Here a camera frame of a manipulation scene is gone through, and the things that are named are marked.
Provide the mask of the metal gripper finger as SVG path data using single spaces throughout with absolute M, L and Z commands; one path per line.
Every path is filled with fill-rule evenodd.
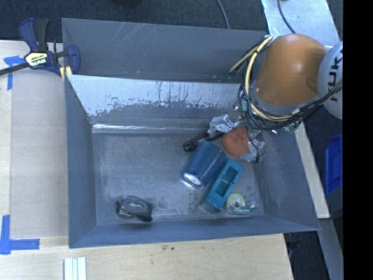
M 235 127 L 235 122 L 230 119 L 228 114 L 213 117 L 209 123 L 208 134 L 215 137 L 218 133 L 228 133 Z
M 258 139 L 250 139 L 248 141 L 248 149 L 249 151 L 247 153 L 243 153 L 240 156 L 240 159 L 246 162 L 258 163 L 265 155 L 265 142 Z

